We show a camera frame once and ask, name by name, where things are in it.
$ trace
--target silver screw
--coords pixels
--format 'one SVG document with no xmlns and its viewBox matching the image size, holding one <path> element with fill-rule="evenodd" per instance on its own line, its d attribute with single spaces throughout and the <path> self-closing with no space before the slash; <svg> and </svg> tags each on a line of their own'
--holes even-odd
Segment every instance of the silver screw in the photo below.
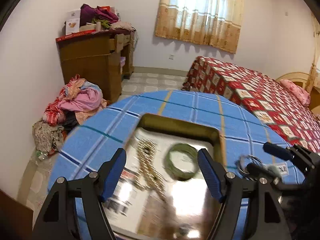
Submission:
<svg viewBox="0 0 320 240">
<path fill-rule="evenodd" d="M 262 184 L 267 184 L 268 183 L 267 179 L 265 179 L 265 178 L 260 178 L 259 181 Z"/>
<path fill-rule="evenodd" d="M 279 183 L 279 181 L 280 181 L 279 178 L 275 178 L 275 179 L 273 180 L 273 184 L 277 185 L 277 184 Z"/>
<path fill-rule="evenodd" d="M 59 184 L 63 183 L 64 182 L 64 177 L 57 178 L 57 182 Z"/>
<path fill-rule="evenodd" d="M 93 171 L 93 172 L 89 173 L 89 177 L 92 178 L 92 179 L 96 178 L 97 176 L 98 176 L 98 173 L 96 171 Z"/>
<path fill-rule="evenodd" d="M 236 175 L 233 172 L 227 172 L 227 177 L 229 179 L 234 179 L 236 177 Z"/>
</svg>

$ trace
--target curtain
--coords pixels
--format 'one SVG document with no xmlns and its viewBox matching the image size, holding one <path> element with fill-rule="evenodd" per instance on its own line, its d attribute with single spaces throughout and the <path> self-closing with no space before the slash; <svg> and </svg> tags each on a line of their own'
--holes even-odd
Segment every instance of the curtain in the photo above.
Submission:
<svg viewBox="0 0 320 240">
<path fill-rule="evenodd" d="M 160 0 L 155 36 L 236 53 L 244 0 Z"/>
<path fill-rule="evenodd" d="M 313 14 L 312 14 L 312 23 L 313 23 L 313 31 L 314 31 L 314 38 L 315 38 L 315 54 L 313 57 L 313 62 L 312 62 L 309 78 L 306 85 L 306 91 L 309 94 L 311 93 L 311 90 L 315 83 L 315 79 L 318 75 L 317 63 L 320 56 L 320 24 Z"/>
</svg>

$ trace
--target wooden headboard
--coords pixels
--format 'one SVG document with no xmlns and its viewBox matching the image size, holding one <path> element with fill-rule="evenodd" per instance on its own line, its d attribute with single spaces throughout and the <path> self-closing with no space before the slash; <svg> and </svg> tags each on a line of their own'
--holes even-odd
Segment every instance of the wooden headboard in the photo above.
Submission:
<svg viewBox="0 0 320 240">
<path fill-rule="evenodd" d="M 309 74 L 303 72 L 292 72 L 279 77 L 278 79 L 276 79 L 276 81 L 279 82 L 280 79 L 288 79 L 291 82 L 295 83 L 297 86 L 305 88 L 308 77 Z M 320 89 L 313 87 L 310 95 L 311 103 L 309 105 L 309 109 L 314 114 L 320 114 Z"/>
</svg>

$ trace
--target yellow stripe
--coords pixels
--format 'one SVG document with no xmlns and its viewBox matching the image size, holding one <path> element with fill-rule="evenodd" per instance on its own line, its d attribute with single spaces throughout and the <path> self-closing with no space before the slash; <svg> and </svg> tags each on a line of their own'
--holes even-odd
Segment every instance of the yellow stripe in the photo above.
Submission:
<svg viewBox="0 0 320 240">
<path fill-rule="evenodd" d="M 163 102 L 163 103 L 161 104 L 161 106 L 160 106 L 160 109 L 159 109 L 159 111 L 158 111 L 158 115 L 161 115 L 161 114 L 162 114 L 162 112 L 163 112 L 163 110 L 164 110 L 164 108 L 165 108 L 165 105 L 167 104 L 167 101 L 169 100 L 171 94 L 172 94 L 172 91 L 169 91 L 168 94 L 167 94 L 167 96 L 166 96 L 165 99 L 164 99 L 164 102 Z"/>
<path fill-rule="evenodd" d="M 264 131 L 266 132 L 267 141 L 268 141 L 269 143 L 271 143 L 268 130 L 267 130 L 265 127 L 263 127 L 263 128 L 264 128 Z M 276 158 L 275 158 L 273 155 L 272 155 L 271 157 L 272 157 L 272 164 L 275 164 L 275 163 L 276 163 Z"/>
<path fill-rule="evenodd" d="M 220 131 L 220 138 L 221 138 L 221 153 L 222 153 L 222 165 L 225 167 L 227 166 L 227 152 L 226 152 L 226 133 L 225 133 L 225 124 L 224 124 L 224 115 L 223 115 L 223 109 L 222 104 L 220 101 L 220 97 L 217 95 L 218 98 L 218 104 L 219 104 L 219 111 L 221 114 L 221 131 Z"/>
</svg>

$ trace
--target metal tray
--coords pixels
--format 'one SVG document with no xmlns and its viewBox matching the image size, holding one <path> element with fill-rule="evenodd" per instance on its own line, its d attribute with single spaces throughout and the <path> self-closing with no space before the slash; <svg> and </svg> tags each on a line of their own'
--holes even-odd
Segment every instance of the metal tray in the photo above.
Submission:
<svg viewBox="0 0 320 240">
<path fill-rule="evenodd" d="M 136 147 L 142 138 L 157 145 L 153 165 L 164 177 L 166 202 L 154 191 L 141 191 L 133 184 L 139 167 Z M 211 197 L 201 171 L 188 181 L 176 181 L 166 173 L 163 158 L 175 143 L 187 143 L 197 150 L 206 148 L 216 161 L 222 162 L 219 130 L 154 114 L 143 115 L 125 143 L 127 162 L 116 190 L 104 204 L 111 228 L 120 237 L 141 240 L 207 238 L 220 204 Z M 188 158 L 175 161 L 190 166 Z"/>
</svg>

